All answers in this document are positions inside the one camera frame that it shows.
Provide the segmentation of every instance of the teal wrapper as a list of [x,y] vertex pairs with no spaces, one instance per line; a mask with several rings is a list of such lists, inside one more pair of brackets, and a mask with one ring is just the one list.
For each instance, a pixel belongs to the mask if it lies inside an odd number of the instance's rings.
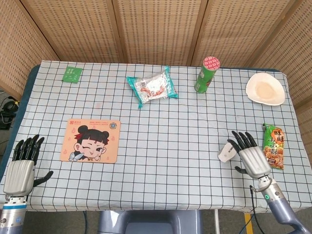
[[168,66],[151,78],[127,77],[127,81],[139,100],[139,109],[152,99],[178,98]]

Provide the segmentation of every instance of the black cable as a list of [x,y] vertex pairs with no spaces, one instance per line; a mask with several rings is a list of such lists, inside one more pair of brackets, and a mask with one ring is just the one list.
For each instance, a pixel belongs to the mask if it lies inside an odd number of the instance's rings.
[[3,144],[3,143],[6,143],[7,141],[9,141],[9,140],[5,140],[5,141],[1,142],[0,145]]
[[8,98],[9,98],[9,97],[6,97],[5,99],[2,100],[2,103],[1,103],[1,105],[0,105],[0,108],[2,107],[2,104],[3,104],[4,100],[6,100],[6,99],[8,99]]
[[242,228],[242,230],[240,230],[240,232],[238,234],[241,234],[245,228],[247,227],[247,225],[251,222],[252,218],[253,218],[254,214],[250,217],[250,219],[248,220],[248,222],[245,224],[245,226]]
[[87,219],[87,212],[83,211],[83,216],[84,216],[84,234],[87,234],[88,231],[88,219]]
[[3,110],[8,113],[14,113],[19,109],[14,101],[8,101],[3,105]]
[[265,234],[264,231],[262,230],[262,228],[260,227],[260,224],[259,224],[259,222],[258,222],[257,216],[255,215],[254,192],[253,192],[253,190],[252,190],[252,186],[250,186],[249,188],[250,188],[250,194],[252,195],[253,215],[254,215],[255,222],[257,223],[258,228],[260,229],[261,233],[262,233],[262,234]]

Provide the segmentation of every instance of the cartoon girl illustration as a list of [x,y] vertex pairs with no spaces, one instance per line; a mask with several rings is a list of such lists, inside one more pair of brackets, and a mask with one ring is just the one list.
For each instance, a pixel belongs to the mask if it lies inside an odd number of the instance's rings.
[[105,145],[108,144],[109,133],[96,129],[88,129],[86,125],[78,128],[79,134],[75,135],[77,143],[74,145],[75,151],[69,156],[69,161],[85,160],[100,161],[101,154],[106,152]]

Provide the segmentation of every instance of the robot finger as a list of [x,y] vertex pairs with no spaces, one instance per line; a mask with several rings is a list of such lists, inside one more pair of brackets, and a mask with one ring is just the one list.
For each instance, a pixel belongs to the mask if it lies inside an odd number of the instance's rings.
[[240,167],[235,167],[235,170],[237,170],[239,173],[241,173],[241,174],[247,174],[247,171],[246,171],[246,169],[241,169]]
[[38,140],[39,138],[39,135],[35,135],[32,140],[29,142],[29,145],[28,145],[28,149],[27,149],[27,152],[26,152],[26,156],[25,156],[25,159],[26,160],[31,160],[31,155],[32,155],[32,152],[33,152],[33,149],[34,149],[34,146],[35,146],[35,143],[36,141]]
[[21,152],[20,152],[20,155],[19,155],[19,159],[20,159],[20,160],[24,160],[24,159],[25,159],[30,141],[31,141],[31,137],[28,138],[28,139],[23,143],[23,145],[21,146]]
[[44,137],[41,137],[35,144],[34,149],[33,149],[33,153],[31,155],[31,159],[35,162],[35,165],[37,163],[37,159],[39,156],[39,150],[40,150],[40,146],[44,141]]
[[24,140],[21,140],[21,141],[15,146],[12,161],[19,160],[20,148],[21,148],[21,146],[23,145],[23,143],[24,143]]
[[46,182],[48,179],[51,178],[52,175],[53,175],[53,171],[49,171],[49,172],[45,175],[45,177],[34,180],[33,187],[36,187],[36,186],[38,186],[38,185],[40,185],[40,184]]
[[239,145],[237,145],[235,141],[233,141],[233,140],[231,140],[231,139],[228,139],[228,142],[234,147],[234,149],[236,150],[236,152],[241,151]]
[[242,141],[242,139],[239,137],[239,135],[238,135],[235,131],[232,131],[232,133],[233,133],[234,137],[236,138],[237,143],[238,143],[238,145],[240,146],[240,148],[241,148],[242,150],[246,149],[247,146],[246,146],[245,143]]
[[238,133],[240,135],[240,137],[243,139],[244,143],[246,144],[247,148],[250,148],[252,145],[250,144],[250,142],[248,141],[247,137],[242,134],[241,132]]
[[253,147],[257,146],[257,143],[255,142],[253,136],[250,135],[248,132],[245,132],[245,134],[246,134],[246,136],[248,137],[248,139],[249,139],[251,145],[252,145]]

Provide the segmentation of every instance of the red can lid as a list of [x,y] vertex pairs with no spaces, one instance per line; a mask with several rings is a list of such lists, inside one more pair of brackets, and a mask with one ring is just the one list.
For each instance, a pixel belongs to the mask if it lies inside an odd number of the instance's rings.
[[220,62],[216,57],[206,57],[203,61],[203,65],[208,70],[217,70],[220,68]]

